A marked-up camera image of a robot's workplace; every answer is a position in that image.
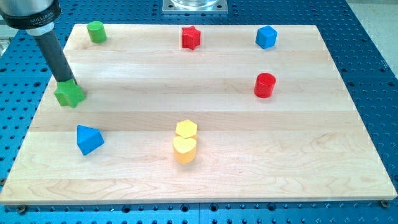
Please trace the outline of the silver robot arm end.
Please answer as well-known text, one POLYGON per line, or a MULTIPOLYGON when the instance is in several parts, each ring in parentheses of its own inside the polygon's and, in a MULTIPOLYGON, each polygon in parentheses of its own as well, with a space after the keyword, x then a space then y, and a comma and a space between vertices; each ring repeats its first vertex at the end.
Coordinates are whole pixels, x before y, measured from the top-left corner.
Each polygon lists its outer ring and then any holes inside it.
POLYGON ((61 11, 59 0, 1 0, 1 16, 6 25, 26 30, 32 36, 52 31, 61 11))

